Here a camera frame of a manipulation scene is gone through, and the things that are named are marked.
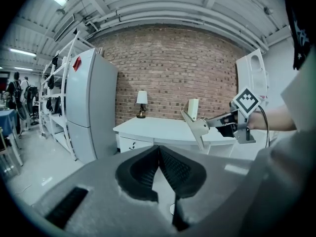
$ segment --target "white refrigerator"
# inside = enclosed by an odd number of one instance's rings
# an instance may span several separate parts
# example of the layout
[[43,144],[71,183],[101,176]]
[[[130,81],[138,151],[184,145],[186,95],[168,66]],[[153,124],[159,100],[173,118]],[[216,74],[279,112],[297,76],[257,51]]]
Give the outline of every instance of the white refrigerator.
[[[73,64],[81,64],[77,71]],[[66,117],[76,157],[88,163],[117,151],[115,95],[118,69],[95,49],[71,60],[66,87]]]

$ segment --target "ceiling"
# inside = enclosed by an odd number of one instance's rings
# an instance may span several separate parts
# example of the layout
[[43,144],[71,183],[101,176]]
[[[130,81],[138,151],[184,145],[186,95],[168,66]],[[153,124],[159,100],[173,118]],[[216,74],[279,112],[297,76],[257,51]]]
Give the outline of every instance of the ceiling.
[[[121,28],[170,23],[206,29],[231,39],[249,51],[262,53],[290,36],[284,0],[28,0],[1,43],[0,66],[31,68],[40,73],[71,38],[54,40],[73,14],[85,39]],[[36,53],[36,58],[12,53],[13,47]]]

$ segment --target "white lampshade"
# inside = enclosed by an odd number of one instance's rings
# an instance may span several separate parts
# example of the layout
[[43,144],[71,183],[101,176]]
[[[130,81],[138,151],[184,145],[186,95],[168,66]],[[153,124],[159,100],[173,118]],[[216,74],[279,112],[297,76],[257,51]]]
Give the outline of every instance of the white lampshade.
[[147,91],[140,90],[137,95],[137,104],[148,104],[147,102]]

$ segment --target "table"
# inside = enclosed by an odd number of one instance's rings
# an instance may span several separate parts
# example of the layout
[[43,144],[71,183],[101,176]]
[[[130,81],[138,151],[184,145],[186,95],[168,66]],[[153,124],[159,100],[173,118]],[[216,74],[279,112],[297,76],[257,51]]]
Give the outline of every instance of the table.
[[192,152],[229,156],[235,138],[223,137],[214,127],[203,135],[206,149],[202,152],[189,126],[183,120],[168,118],[132,118],[113,128],[118,132],[121,153],[156,145],[173,145]]
[[4,136],[8,136],[15,157],[17,158],[19,164],[22,166],[23,162],[19,155],[18,146],[18,135],[15,130],[15,124],[17,123],[17,112],[16,110],[0,111],[0,127],[2,127]]

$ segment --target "white desk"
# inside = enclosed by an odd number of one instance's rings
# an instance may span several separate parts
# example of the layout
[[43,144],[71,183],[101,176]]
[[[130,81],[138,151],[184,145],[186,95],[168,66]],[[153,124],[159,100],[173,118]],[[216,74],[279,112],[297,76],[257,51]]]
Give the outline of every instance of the white desk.
[[216,128],[211,128],[203,135],[206,149],[202,152],[186,122],[177,119],[132,118],[113,130],[118,132],[121,153],[156,144],[227,157],[236,142],[235,138],[223,137]]

